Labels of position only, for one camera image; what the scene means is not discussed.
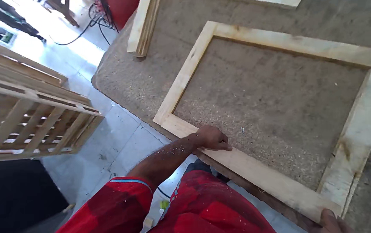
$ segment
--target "power cord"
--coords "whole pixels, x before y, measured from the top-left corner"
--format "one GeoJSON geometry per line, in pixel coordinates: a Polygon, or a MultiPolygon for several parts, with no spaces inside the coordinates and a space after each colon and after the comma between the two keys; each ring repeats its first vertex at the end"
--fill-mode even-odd
{"type": "Polygon", "coordinates": [[[108,39],[106,39],[105,37],[105,34],[103,33],[102,31],[102,28],[101,26],[103,27],[106,27],[106,28],[109,28],[109,29],[112,29],[112,30],[115,30],[116,27],[114,28],[112,24],[108,23],[105,19],[104,19],[104,16],[100,16],[100,13],[99,12],[96,12],[95,15],[92,17],[91,16],[91,10],[93,9],[93,7],[96,6],[95,3],[93,3],[90,7],[89,7],[89,10],[88,10],[88,15],[90,17],[90,22],[89,24],[85,27],[85,29],[82,31],[82,33],[80,35],[78,35],[78,37],[76,37],[73,41],[69,42],[69,43],[66,43],[66,44],[60,44],[60,43],[57,43],[56,41],[54,41],[54,39],[49,35],[49,37],[53,40],[53,42],[55,44],[58,44],[58,45],[69,45],[73,42],[75,42],[77,39],[79,39],[85,32],[86,30],[88,30],[89,27],[93,27],[95,26],[96,24],[98,24],[98,27],[99,27],[99,30],[100,30],[100,33],[102,34],[103,38],[106,40],[106,43],[108,43],[108,45],[110,45],[108,39]]]}

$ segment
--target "red object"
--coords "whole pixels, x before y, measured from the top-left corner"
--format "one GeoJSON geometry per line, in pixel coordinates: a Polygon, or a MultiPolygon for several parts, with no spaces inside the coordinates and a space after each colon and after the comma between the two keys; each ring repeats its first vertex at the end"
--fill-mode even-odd
{"type": "Polygon", "coordinates": [[[116,28],[124,28],[132,13],[136,10],[139,0],[107,0],[116,28]]]}
{"type": "MultiPolygon", "coordinates": [[[[149,182],[116,177],[99,190],[57,233],[142,230],[153,197],[149,182]]],[[[150,233],[275,233],[261,213],[212,174],[184,174],[158,224],[150,233]]]]}

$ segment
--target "tiled floor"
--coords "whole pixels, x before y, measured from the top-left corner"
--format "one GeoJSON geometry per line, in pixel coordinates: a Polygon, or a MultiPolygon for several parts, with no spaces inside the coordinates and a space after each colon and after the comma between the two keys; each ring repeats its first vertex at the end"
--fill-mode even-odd
{"type": "MultiPolygon", "coordinates": [[[[24,1],[26,0],[14,0],[16,3],[23,3],[24,1]]],[[[68,202],[76,204],[71,211],[74,214],[108,180],[113,177],[125,176],[139,161],[161,146],[170,143],[170,141],[92,87],[90,80],[99,65],[104,53],[103,50],[108,48],[99,43],[103,39],[101,34],[95,32],[87,34],[86,37],[89,41],[85,38],[80,38],[75,43],[67,46],[56,45],[48,37],[49,33],[54,34],[51,36],[55,39],[59,39],[58,37],[61,36],[64,38],[61,42],[64,42],[76,37],[77,32],[75,31],[77,30],[70,29],[66,22],[56,23],[55,27],[53,27],[52,22],[41,21],[41,15],[46,17],[52,17],[52,15],[45,12],[44,9],[41,10],[39,8],[40,5],[37,5],[37,3],[29,2],[30,5],[26,6],[35,10],[27,11],[27,14],[24,16],[28,22],[41,31],[43,36],[47,34],[46,38],[48,41],[44,45],[38,39],[18,32],[17,39],[11,46],[11,49],[67,76],[69,81],[65,86],[88,96],[93,107],[105,115],[105,119],[79,153],[50,156],[41,159],[68,202]]],[[[86,15],[86,9],[90,2],[91,0],[80,0],[79,5],[74,6],[76,15],[86,15]]],[[[78,21],[87,22],[88,20],[82,17],[82,21],[78,21]]],[[[171,195],[188,164],[194,162],[196,158],[196,156],[190,155],[174,174],[160,185],[160,188],[168,195],[171,195]]],[[[229,185],[253,203],[278,233],[304,232],[243,188],[233,182],[230,182],[229,185]]],[[[153,225],[157,223],[161,216],[159,203],[164,199],[167,198],[159,191],[154,193],[149,212],[149,217],[153,219],[153,225]]]]}

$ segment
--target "hand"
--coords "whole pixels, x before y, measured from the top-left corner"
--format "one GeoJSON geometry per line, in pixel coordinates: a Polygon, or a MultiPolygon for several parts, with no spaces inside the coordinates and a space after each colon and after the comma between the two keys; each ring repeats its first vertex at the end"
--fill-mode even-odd
{"type": "Polygon", "coordinates": [[[219,128],[214,126],[204,125],[197,130],[195,138],[198,147],[205,147],[212,150],[233,150],[233,147],[228,144],[229,138],[219,128]]]}
{"type": "Polygon", "coordinates": [[[335,214],[329,209],[323,209],[320,216],[320,225],[322,227],[313,227],[310,233],[353,233],[346,222],[342,219],[336,219],[335,214]]]}

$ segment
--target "wooden pallet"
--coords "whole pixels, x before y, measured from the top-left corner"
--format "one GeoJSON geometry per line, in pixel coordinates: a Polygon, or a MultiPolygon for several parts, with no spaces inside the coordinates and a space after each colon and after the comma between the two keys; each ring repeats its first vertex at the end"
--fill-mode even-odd
{"type": "Polygon", "coordinates": [[[12,66],[12,68],[15,69],[15,70],[21,70],[23,66],[27,66],[30,69],[33,69],[33,70],[44,73],[45,76],[50,76],[45,81],[49,82],[51,84],[61,85],[64,82],[67,81],[67,77],[60,74],[59,72],[56,72],[56,71],[54,71],[54,70],[52,70],[52,69],[50,69],[46,66],[43,66],[43,65],[41,65],[41,64],[39,64],[35,61],[30,60],[28,58],[25,58],[22,55],[17,54],[15,52],[11,51],[10,49],[5,48],[1,45],[0,45],[0,55],[8,57],[13,61],[16,61],[17,64],[12,66]]]}
{"type": "MultiPolygon", "coordinates": [[[[27,58],[21,57],[9,49],[0,46],[0,80],[22,85],[30,89],[85,105],[91,104],[87,97],[60,86],[67,80],[63,75],[60,75],[60,78],[54,77],[27,64],[23,64],[23,62],[13,60],[10,56],[6,56],[5,54],[10,56],[15,55],[17,59],[22,58],[21,61],[27,61],[30,64],[35,63],[33,61],[29,62],[27,58]]],[[[43,70],[48,69],[40,64],[38,64],[38,68],[43,70]]]]}
{"type": "Polygon", "coordinates": [[[0,161],[75,153],[103,118],[90,106],[0,80],[0,161]]]}

